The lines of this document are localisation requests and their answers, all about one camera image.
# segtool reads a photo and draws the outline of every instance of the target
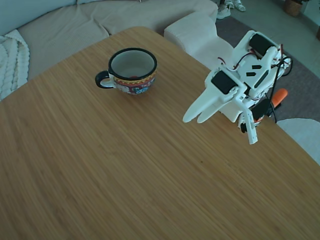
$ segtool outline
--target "beige couch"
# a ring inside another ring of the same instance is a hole
[[[192,12],[215,19],[217,10],[211,0],[103,0],[86,4],[76,0],[8,0],[0,1],[0,36],[18,29],[30,50],[30,80],[124,29],[145,26],[162,34],[167,26]]]

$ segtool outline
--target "sneaker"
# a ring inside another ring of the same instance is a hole
[[[221,4],[218,8],[218,14],[216,16],[216,19],[224,19],[226,17],[231,16],[231,12],[230,12],[230,6],[227,6],[225,4]]]
[[[224,5],[226,5],[227,7],[230,7],[230,9],[235,8],[235,5],[232,0],[225,0]]]
[[[240,12],[245,12],[246,7],[242,4],[241,0],[233,0],[233,5],[235,9],[239,10]]]

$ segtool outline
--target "mug handle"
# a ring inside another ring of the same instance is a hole
[[[112,81],[111,79],[102,84],[101,82],[104,79],[110,79],[110,74],[108,71],[99,72],[95,76],[95,84],[102,89],[114,89],[116,87],[114,81]]]

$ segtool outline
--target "mug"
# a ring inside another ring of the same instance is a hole
[[[108,70],[95,76],[95,83],[103,89],[119,89],[131,95],[142,94],[156,79],[157,59],[142,48],[126,48],[109,60]]]

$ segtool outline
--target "black mug rim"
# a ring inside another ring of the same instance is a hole
[[[112,69],[111,67],[111,63],[112,61],[115,59],[116,56],[118,56],[119,54],[122,54],[124,52],[128,52],[128,51],[141,51],[141,52],[144,52],[148,55],[150,55],[153,59],[153,63],[154,63],[154,67],[153,69],[148,72],[147,74],[143,75],[143,76],[139,76],[139,77],[125,77],[125,76],[121,76],[119,74],[117,74],[116,72],[114,72],[114,70]],[[149,52],[148,50],[145,50],[143,48],[139,48],[139,47],[129,47],[129,48],[125,48],[125,49],[122,49],[120,51],[117,51],[114,55],[112,55],[112,57],[110,58],[109,60],[109,63],[108,63],[108,68],[109,68],[109,73],[112,74],[113,76],[119,78],[119,79],[122,79],[122,80],[127,80],[127,81],[136,81],[136,80],[141,80],[141,79],[145,79],[146,77],[150,76],[151,74],[153,74],[155,72],[155,70],[157,69],[157,66],[158,66],[158,62],[157,62],[157,59],[156,57],[151,53]]]

